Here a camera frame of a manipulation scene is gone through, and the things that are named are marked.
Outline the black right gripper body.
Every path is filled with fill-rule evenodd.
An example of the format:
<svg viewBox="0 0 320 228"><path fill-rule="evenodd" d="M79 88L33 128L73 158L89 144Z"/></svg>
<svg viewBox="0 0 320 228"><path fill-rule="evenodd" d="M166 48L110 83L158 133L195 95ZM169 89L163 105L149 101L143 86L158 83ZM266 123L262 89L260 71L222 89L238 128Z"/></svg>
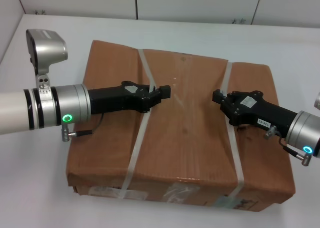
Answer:
<svg viewBox="0 0 320 228"><path fill-rule="evenodd" d="M248 124L265 131L271 130L272 135L286 138L297 116L296 112L267 102L261 91L232 93L233 99L224 100L220 106L230 125L237 127Z"/></svg>

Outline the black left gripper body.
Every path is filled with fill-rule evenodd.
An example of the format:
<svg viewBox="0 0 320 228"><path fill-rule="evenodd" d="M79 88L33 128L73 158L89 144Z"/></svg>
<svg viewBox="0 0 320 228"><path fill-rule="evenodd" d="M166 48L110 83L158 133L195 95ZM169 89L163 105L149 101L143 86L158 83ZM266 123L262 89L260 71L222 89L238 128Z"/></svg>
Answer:
<svg viewBox="0 0 320 228"><path fill-rule="evenodd" d="M92 114L122 110L150 111L149 86L123 81L116 87L88 90Z"/></svg>

